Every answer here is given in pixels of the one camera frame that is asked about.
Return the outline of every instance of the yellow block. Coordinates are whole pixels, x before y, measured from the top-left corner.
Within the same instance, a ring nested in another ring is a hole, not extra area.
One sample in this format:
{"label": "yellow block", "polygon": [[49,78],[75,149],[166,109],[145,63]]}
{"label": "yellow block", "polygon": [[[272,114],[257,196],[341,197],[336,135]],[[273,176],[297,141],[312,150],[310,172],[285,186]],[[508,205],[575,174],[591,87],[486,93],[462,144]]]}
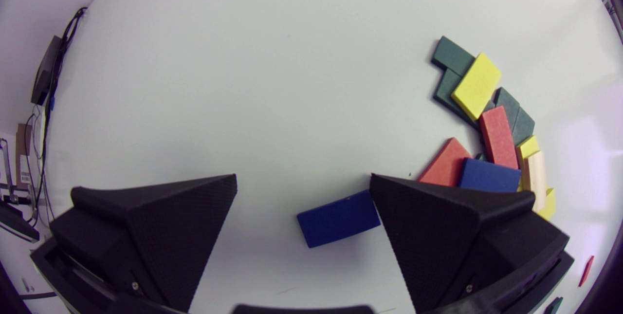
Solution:
{"label": "yellow block", "polygon": [[545,208],[542,208],[536,212],[539,216],[543,217],[546,221],[556,213],[556,191],[553,188],[547,189],[547,196],[545,197]]}
{"label": "yellow block", "polygon": [[465,111],[472,121],[476,121],[494,93],[502,73],[493,62],[480,53],[463,80],[452,93],[452,99]]}
{"label": "yellow block", "polygon": [[527,187],[530,184],[528,180],[528,171],[525,166],[524,160],[528,158],[528,156],[532,156],[536,152],[539,151],[539,143],[536,140],[536,136],[532,135],[525,139],[521,144],[517,145],[517,161],[519,163],[519,169],[521,170],[521,185],[523,187]]}

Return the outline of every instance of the black cable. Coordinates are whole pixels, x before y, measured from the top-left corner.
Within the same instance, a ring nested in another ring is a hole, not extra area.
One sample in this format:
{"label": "black cable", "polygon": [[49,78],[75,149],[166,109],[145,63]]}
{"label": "black cable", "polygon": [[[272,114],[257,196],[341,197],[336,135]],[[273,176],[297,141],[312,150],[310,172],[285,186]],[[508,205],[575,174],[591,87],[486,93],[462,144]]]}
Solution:
{"label": "black cable", "polygon": [[40,300],[41,298],[56,297],[54,292],[45,292],[43,294],[20,295],[22,300]]}
{"label": "black cable", "polygon": [[80,21],[81,17],[84,15],[84,12],[86,10],[87,10],[86,7],[82,7],[78,9],[78,11],[75,13],[75,15],[69,21],[69,23],[67,24],[67,27],[65,28],[65,32],[63,33],[63,37],[60,40],[60,45],[58,46],[58,51],[54,59],[54,64],[53,64],[52,74],[51,74],[52,79],[50,81],[50,90],[48,92],[47,99],[44,104],[45,123],[44,123],[44,129],[43,129],[43,144],[41,147],[40,179],[39,179],[39,186],[38,186],[38,191],[36,195],[36,202],[38,205],[38,201],[41,196],[41,191],[43,190],[44,199],[47,204],[46,212],[50,212],[52,214],[53,219],[55,218],[54,210],[52,209],[52,206],[50,205],[50,197],[47,193],[47,181],[45,178],[45,161],[46,161],[45,158],[47,156],[47,133],[48,133],[49,125],[50,125],[52,107],[54,105],[54,94],[56,93],[56,88],[58,87],[58,76],[60,75],[60,72],[63,67],[63,60],[65,57],[65,53],[67,52],[67,50],[69,49],[69,46],[71,45],[73,37],[76,33],[76,29],[78,29],[78,22]]}
{"label": "black cable", "polygon": [[[28,128],[28,123],[31,121],[31,119],[32,119],[34,116],[35,116],[35,114],[33,113],[33,114],[31,114],[31,116],[30,116],[30,117],[28,117],[28,120],[26,121],[26,125],[25,125],[25,127],[26,127],[26,128]],[[28,150],[28,146],[27,146],[27,144],[26,144],[26,132],[27,132],[27,131],[28,131],[28,130],[26,130],[26,129],[24,128],[24,149],[25,149],[25,150]],[[29,159],[29,157],[28,157],[28,156],[26,156],[26,164],[28,165],[28,175],[29,175],[29,177],[31,178],[31,185],[33,185],[33,172],[31,171],[31,162],[30,162],[30,159]],[[38,203],[37,203],[37,201],[34,201],[33,203],[35,203],[35,205],[33,206],[33,214],[31,214],[31,217],[30,217],[30,218],[26,221],[27,223],[30,223],[30,222],[31,222],[31,220],[33,220],[33,217],[34,217],[34,216],[35,216],[35,214],[36,214],[36,213],[35,213],[35,209],[38,211]]]}

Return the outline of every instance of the wall-mounted device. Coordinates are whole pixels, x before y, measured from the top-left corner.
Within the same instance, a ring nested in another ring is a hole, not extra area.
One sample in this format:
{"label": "wall-mounted device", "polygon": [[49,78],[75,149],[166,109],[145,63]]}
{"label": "wall-mounted device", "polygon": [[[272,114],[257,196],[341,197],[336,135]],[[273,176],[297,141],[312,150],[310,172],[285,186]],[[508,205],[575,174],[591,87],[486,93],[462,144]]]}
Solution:
{"label": "wall-mounted device", "polygon": [[35,77],[35,84],[33,86],[33,94],[31,96],[31,103],[36,105],[43,105],[48,92],[50,91],[50,84],[54,72],[58,72],[58,63],[60,57],[58,52],[60,51],[60,37],[54,36],[50,45],[47,47],[45,56],[41,60],[41,64],[37,70],[37,76]]}

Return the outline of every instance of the wooden block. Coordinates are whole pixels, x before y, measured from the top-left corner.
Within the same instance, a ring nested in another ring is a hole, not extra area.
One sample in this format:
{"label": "wooden block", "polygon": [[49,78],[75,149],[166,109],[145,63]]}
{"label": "wooden block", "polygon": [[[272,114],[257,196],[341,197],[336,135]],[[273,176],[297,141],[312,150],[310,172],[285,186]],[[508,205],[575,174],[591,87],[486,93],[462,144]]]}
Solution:
{"label": "wooden block", "polygon": [[489,159],[496,165],[517,169],[517,154],[504,106],[483,112],[480,117],[480,130]]}
{"label": "wooden block", "polygon": [[494,103],[496,106],[504,106],[504,111],[507,113],[508,127],[512,132],[520,107],[518,101],[505,88],[499,88],[495,92]]}
{"label": "wooden block", "polygon": [[474,127],[477,130],[480,130],[480,126],[477,122],[472,121],[470,117],[461,110],[461,107],[458,107],[457,103],[452,99],[452,92],[456,89],[457,85],[461,82],[461,77],[453,72],[452,70],[445,70],[443,72],[443,76],[437,85],[437,89],[433,94],[433,99],[438,103],[441,103],[443,107],[446,107],[448,110],[451,110],[454,114],[459,116],[463,121],[468,123],[470,126]]}
{"label": "wooden block", "polygon": [[522,143],[517,145],[517,161],[519,162],[519,169],[521,170],[521,184],[523,186],[528,186],[528,171],[524,166],[524,160],[528,158],[531,154],[534,154],[539,151],[539,143],[536,140],[536,135],[532,135],[525,139]]}
{"label": "wooden block", "polygon": [[578,287],[581,287],[586,281],[586,278],[588,277],[588,273],[590,272],[590,266],[592,266],[593,259],[595,259],[595,256],[590,256],[590,258],[588,258],[588,260],[586,261],[585,271],[582,272],[582,279],[580,279],[580,283]]}
{"label": "wooden block", "polygon": [[452,99],[471,120],[476,121],[490,101],[500,77],[500,70],[487,55],[480,53],[454,89]]}
{"label": "wooden block", "polygon": [[471,155],[455,137],[451,137],[445,141],[445,144],[420,175],[418,181],[435,185],[456,186],[465,157],[471,158]]}
{"label": "wooden block", "polygon": [[561,303],[563,303],[563,297],[556,297],[553,301],[551,301],[547,308],[545,308],[543,314],[556,314]]}
{"label": "wooden block", "polygon": [[516,192],[520,177],[519,169],[465,158],[458,186],[489,192]]}
{"label": "wooden block", "polygon": [[364,232],[381,225],[367,190],[299,213],[296,218],[309,248]]}
{"label": "wooden block", "polygon": [[532,210],[538,212],[545,208],[547,199],[547,180],[545,179],[545,160],[543,152],[538,151],[525,159],[525,167],[528,171],[528,185],[524,186],[526,190],[534,192],[536,197]]}
{"label": "wooden block", "polygon": [[515,145],[519,145],[534,133],[534,120],[532,120],[532,117],[530,117],[522,107],[519,107],[512,132],[513,143]]}
{"label": "wooden block", "polygon": [[547,189],[545,193],[545,207],[536,213],[546,221],[549,221],[556,213],[556,191],[553,188]]}
{"label": "wooden block", "polygon": [[432,63],[443,70],[448,68],[463,76],[474,63],[474,57],[447,37],[441,37],[432,55]]}

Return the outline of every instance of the white wall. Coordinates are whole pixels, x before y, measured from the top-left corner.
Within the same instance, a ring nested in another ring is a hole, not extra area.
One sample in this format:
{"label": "white wall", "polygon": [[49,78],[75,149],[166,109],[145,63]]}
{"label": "white wall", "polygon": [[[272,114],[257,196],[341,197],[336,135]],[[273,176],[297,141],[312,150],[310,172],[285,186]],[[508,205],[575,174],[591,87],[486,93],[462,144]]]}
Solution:
{"label": "white wall", "polygon": [[93,0],[0,0],[0,131],[30,115],[34,76],[53,35]]}

